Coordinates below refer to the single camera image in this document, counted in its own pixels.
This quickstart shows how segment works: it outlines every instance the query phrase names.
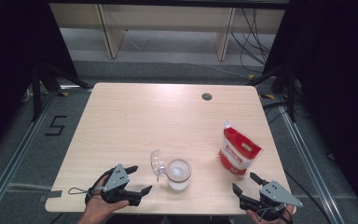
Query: jar lid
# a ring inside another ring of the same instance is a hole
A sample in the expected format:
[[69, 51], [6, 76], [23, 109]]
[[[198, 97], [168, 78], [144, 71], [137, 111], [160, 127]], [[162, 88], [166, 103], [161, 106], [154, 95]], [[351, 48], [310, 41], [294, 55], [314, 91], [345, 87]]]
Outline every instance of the jar lid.
[[164, 161], [161, 158], [161, 151], [159, 149], [150, 154], [150, 163], [156, 177], [163, 177], [166, 174]]

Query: hand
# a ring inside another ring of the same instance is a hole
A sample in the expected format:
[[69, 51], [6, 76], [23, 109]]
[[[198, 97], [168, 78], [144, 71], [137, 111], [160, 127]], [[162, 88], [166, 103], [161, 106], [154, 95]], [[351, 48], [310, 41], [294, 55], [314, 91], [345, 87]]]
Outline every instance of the hand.
[[[101, 187], [109, 175], [104, 176], [98, 183], [97, 187]], [[94, 190], [93, 196], [89, 199], [83, 216], [78, 224], [99, 224], [109, 217], [114, 211], [129, 205], [129, 201], [121, 201], [118, 203], [106, 203], [100, 195], [100, 190]]]
[[[293, 212], [295, 211], [295, 207], [292, 206], [291, 204], [288, 204], [286, 206], [286, 210], [283, 211], [283, 214], [282, 216], [284, 218], [286, 218], [287, 220], [289, 221], [293, 221], [292, 220], [292, 214]], [[246, 214], [255, 222], [255, 223], [262, 223], [262, 224], [286, 224], [286, 222], [281, 219], [281, 218], [278, 218], [276, 220], [273, 220], [273, 221], [266, 221], [264, 219], [262, 219], [260, 221], [260, 216], [258, 214], [256, 214], [254, 211], [251, 211], [251, 210], [246, 210]]]

